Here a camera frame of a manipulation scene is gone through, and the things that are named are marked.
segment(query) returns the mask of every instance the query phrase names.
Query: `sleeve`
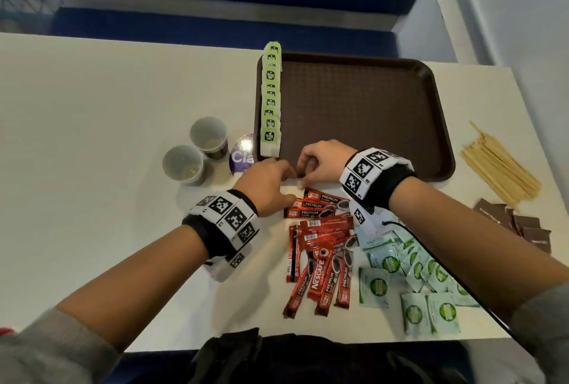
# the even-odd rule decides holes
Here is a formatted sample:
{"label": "sleeve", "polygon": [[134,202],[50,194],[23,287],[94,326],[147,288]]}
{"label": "sleeve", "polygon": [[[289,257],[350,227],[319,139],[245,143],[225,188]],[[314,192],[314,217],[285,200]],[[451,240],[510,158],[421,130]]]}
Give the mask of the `sleeve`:
{"label": "sleeve", "polygon": [[0,382],[99,383],[119,359],[99,335],[50,309],[20,333],[0,337]]}
{"label": "sleeve", "polygon": [[511,330],[534,356],[547,382],[569,377],[569,283],[538,294],[512,317]]}

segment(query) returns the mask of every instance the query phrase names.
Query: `brown plastic tray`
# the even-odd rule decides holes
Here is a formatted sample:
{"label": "brown plastic tray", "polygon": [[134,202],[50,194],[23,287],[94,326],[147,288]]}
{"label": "brown plastic tray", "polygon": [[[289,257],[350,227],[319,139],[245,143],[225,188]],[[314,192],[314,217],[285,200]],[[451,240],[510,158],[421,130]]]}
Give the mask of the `brown plastic tray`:
{"label": "brown plastic tray", "polygon": [[[455,159],[435,77],[410,59],[287,53],[282,55],[281,159],[295,166],[302,148],[336,139],[356,149],[377,147],[413,163],[418,178],[449,179]],[[254,158],[260,156],[257,64]]]}

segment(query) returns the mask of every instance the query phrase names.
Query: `black cable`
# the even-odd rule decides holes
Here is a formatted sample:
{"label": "black cable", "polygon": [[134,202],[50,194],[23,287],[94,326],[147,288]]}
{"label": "black cable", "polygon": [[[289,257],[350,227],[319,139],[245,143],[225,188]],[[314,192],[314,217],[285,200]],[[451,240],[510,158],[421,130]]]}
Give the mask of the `black cable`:
{"label": "black cable", "polygon": [[[423,242],[421,242],[421,241],[419,240],[419,238],[416,237],[415,234],[414,234],[409,228],[407,228],[405,225],[403,225],[402,223],[395,222],[395,221],[385,221],[385,222],[382,222],[381,224],[382,224],[382,225],[389,225],[389,224],[392,224],[392,225],[398,225],[398,226],[400,226],[402,229],[404,229],[404,230],[407,231],[410,235],[412,235],[413,238],[417,241],[417,243],[420,244],[420,245],[423,247],[423,249],[424,249],[425,251],[427,251],[429,254],[431,254],[431,256],[433,256],[434,258],[436,258],[435,255],[431,253],[431,251],[429,250],[429,248],[427,248],[427,247],[423,244]],[[516,338],[516,336],[510,331],[510,328],[509,328],[506,324],[504,324],[504,322],[503,322],[500,318],[498,318],[498,316],[497,316],[496,314],[494,314],[494,312],[492,312],[492,311],[490,310],[490,308],[488,308],[484,303],[482,303],[482,302],[480,301],[480,299],[479,299],[477,296],[475,296],[475,295],[472,293],[472,291],[471,291],[454,273],[452,273],[449,269],[447,269],[447,268],[446,268],[444,265],[442,265],[440,262],[439,262],[439,265],[440,265],[442,268],[444,268],[445,271],[446,271],[449,275],[451,275],[463,288],[466,288],[466,290],[468,291],[468,294],[470,294],[470,295],[472,296],[472,298],[473,298],[475,301],[478,302],[478,304],[480,305],[480,307],[481,307],[482,309],[484,309],[484,310],[494,319],[494,321],[495,321],[496,323],[498,323],[498,325],[499,325],[502,329],[504,329],[504,331],[506,331],[507,334],[509,334],[509,335],[512,337],[512,339],[514,339],[518,344],[520,343],[520,341],[518,341],[518,339]]]}

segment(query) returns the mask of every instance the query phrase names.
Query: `purple lid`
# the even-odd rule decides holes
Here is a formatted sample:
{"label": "purple lid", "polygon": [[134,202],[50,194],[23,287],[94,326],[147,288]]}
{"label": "purple lid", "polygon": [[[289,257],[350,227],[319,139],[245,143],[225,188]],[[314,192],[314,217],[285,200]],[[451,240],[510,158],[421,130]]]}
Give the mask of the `purple lid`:
{"label": "purple lid", "polygon": [[252,158],[252,134],[247,134],[238,139],[233,146],[229,157],[229,169],[231,174],[242,173],[254,164]]}

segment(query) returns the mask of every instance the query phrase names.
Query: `paper cup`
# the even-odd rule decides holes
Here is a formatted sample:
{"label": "paper cup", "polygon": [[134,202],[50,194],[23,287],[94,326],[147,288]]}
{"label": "paper cup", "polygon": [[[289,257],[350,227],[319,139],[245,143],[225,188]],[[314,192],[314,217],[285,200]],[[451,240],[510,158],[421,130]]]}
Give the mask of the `paper cup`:
{"label": "paper cup", "polygon": [[184,185],[201,185],[204,181],[204,159],[194,146],[177,145],[168,150],[162,158],[166,176]]}
{"label": "paper cup", "polygon": [[213,116],[199,119],[189,130],[192,143],[210,159],[221,159],[227,154],[227,127]]}

